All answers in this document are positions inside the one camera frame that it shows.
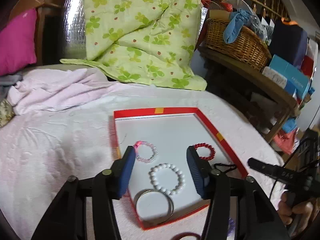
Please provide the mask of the person's right hand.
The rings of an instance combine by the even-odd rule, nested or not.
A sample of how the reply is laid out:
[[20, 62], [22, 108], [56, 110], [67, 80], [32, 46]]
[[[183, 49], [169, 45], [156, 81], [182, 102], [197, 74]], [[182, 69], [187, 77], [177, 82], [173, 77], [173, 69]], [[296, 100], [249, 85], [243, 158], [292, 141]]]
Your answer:
[[313, 222], [319, 212], [318, 198], [310, 198], [306, 202], [301, 202], [294, 207], [287, 205], [288, 191], [285, 191], [281, 195], [280, 202], [278, 204], [277, 213], [281, 218], [284, 225], [290, 225], [293, 221], [293, 215], [301, 215], [300, 221], [292, 233], [292, 237], [296, 237], [303, 232], [307, 226]]

